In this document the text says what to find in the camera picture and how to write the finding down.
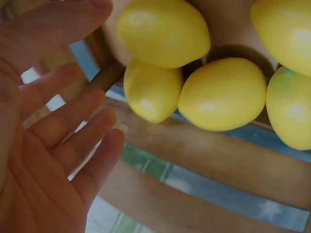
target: fruit basket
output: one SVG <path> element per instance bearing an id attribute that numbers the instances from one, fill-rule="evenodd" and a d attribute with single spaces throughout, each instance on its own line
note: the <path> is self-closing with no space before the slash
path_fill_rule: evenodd
<path id="1" fill-rule="evenodd" d="M 15 17 L 45 2 L 11 0 L 3 8 L 2 18 Z M 44 73 L 67 62 L 79 62 L 85 76 L 61 94 L 65 101 L 71 101 L 81 92 L 94 87 L 109 90 L 108 96 L 111 97 L 114 96 L 109 95 L 111 92 L 124 96 L 122 81 L 131 54 L 118 40 L 117 24 L 129 0 L 113 2 L 112 15 L 101 28 L 83 41 L 60 49 L 35 67 L 38 73 Z M 267 80 L 281 66 L 265 48 L 251 22 L 250 11 L 254 0 L 188 2 L 204 17 L 211 48 L 203 59 L 183 67 L 185 76 L 205 63 L 227 57 L 245 58 L 253 62 Z M 81 48 L 87 48 L 89 59 L 93 61 L 91 64 L 86 63 L 86 57 L 81 61 Z M 297 209 L 310 210 L 311 152 L 297 151 L 282 143 L 273 132 L 265 109 L 250 124 L 217 133 L 195 127 L 178 111 L 164 122 L 154 124 L 138 117 L 123 98 L 108 99 L 106 106 L 115 109 L 119 121 L 129 127 L 128 144 L 243 192 Z M 42 109 L 37 117 L 45 114 L 48 114 L 47 109 Z M 124 162 L 117 165 L 100 196 L 159 233 L 295 232 L 186 195 Z M 305 232 L 311 233 L 308 224 Z"/>

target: palm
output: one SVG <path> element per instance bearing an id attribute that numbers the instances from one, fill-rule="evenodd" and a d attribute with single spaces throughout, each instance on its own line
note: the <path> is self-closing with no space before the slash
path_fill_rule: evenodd
<path id="1" fill-rule="evenodd" d="M 84 232 L 88 209 L 60 164 L 21 124 L 14 144 L 7 176 L 14 203 L 8 212 L 13 222 L 8 232 L 59 232 L 60 227 L 64 232 Z"/>
<path id="2" fill-rule="evenodd" d="M 65 65 L 18 87 L 19 75 L 55 49 L 85 38 L 108 18 L 107 0 L 51 1 L 0 24 L 0 232 L 83 232 L 86 214 L 117 162 L 124 134 L 111 129 L 105 94 L 80 95 L 28 129 L 23 122 L 82 75 Z M 92 158 L 81 165 L 102 139 Z"/>
<path id="3" fill-rule="evenodd" d="M 111 130 L 116 118 L 110 109 L 101 110 L 71 134 L 103 104 L 104 92 L 85 93 L 26 130 L 22 124 L 41 107 L 36 103 L 46 102 L 72 83 L 77 70 L 76 65 L 66 65 L 20 88 L 23 103 L 0 193 L 0 206 L 5 207 L 0 209 L 0 229 L 4 216 L 2 228 L 8 232 L 84 232 L 89 207 L 124 144 L 123 133 Z M 69 181 L 103 137 L 92 159 Z"/>

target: wooden basket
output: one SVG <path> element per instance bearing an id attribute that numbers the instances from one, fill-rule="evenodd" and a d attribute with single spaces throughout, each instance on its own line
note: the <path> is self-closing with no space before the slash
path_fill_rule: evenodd
<path id="1" fill-rule="evenodd" d="M 212 48 L 207 60 L 245 57 L 262 68 L 267 77 L 278 67 L 257 36 L 249 11 L 255 0 L 190 0 L 205 17 Z M 7 16 L 15 16 L 44 4 L 45 0 L 11 0 Z M 70 101 L 86 89 L 100 86 L 107 91 L 122 86 L 124 66 L 130 59 L 116 38 L 116 23 L 129 0 L 113 0 L 108 21 L 85 38 L 99 74 L 91 81 L 82 77 L 61 96 Z M 40 62 L 36 70 L 48 72 L 76 59 L 64 47 Z M 192 64 L 194 69 L 200 63 Z M 126 103 L 107 100 L 121 123 L 130 131 L 127 143 L 166 161 L 227 184 L 244 192 L 303 210 L 311 208 L 311 165 L 221 133 L 200 130 L 190 124 L 169 119 L 152 124 L 136 116 Z M 39 116 L 47 114 L 41 110 Z M 258 127 L 272 130 L 266 112 L 256 121 Z M 100 196 L 159 233 L 293 233 L 186 195 L 159 183 L 133 167 L 119 162 Z M 311 233 L 307 224 L 306 233 Z"/>

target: yellow fruit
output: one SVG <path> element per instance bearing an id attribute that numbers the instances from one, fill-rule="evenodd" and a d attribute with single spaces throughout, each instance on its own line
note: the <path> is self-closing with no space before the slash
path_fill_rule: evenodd
<path id="1" fill-rule="evenodd" d="M 160 123 L 177 109 L 183 76 L 180 69 L 159 68 L 133 58 L 123 86 L 131 109 L 147 121 Z"/>
<path id="2" fill-rule="evenodd" d="M 202 129 L 232 130 L 261 113 L 266 87 L 265 77 L 254 63 L 243 58 L 225 58 L 203 66 L 188 78 L 178 109 Z"/>
<path id="3" fill-rule="evenodd" d="M 297 150 L 311 149 L 311 79 L 280 68 L 270 80 L 267 111 L 281 140 Z"/>
<path id="4" fill-rule="evenodd" d="M 182 0 L 133 0 L 119 18 L 117 34 L 135 57 L 165 68 L 182 67 L 210 49 L 203 16 Z"/>
<path id="5" fill-rule="evenodd" d="M 275 59 L 311 77 L 311 0 L 257 0 L 251 19 Z"/>

